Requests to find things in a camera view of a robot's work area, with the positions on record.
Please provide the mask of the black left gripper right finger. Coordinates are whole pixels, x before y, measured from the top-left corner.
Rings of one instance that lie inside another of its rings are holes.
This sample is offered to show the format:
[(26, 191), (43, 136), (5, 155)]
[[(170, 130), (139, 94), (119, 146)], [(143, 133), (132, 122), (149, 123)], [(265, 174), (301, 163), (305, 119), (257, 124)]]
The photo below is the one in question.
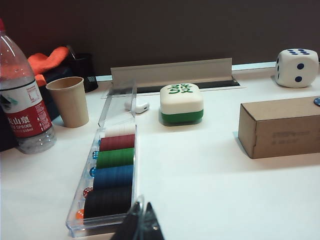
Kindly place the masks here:
[(147, 203), (141, 226), (142, 240), (164, 240), (156, 213), (150, 202)]

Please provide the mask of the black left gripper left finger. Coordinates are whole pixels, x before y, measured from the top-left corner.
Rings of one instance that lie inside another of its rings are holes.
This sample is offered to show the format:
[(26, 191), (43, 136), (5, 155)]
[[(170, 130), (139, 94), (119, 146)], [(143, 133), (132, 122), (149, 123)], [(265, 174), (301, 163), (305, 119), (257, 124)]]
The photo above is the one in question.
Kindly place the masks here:
[(117, 240), (136, 240), (138, 238), (143, 206), (142, 201), (136, 201), (132, 205), (122, 224), (116, 231)]

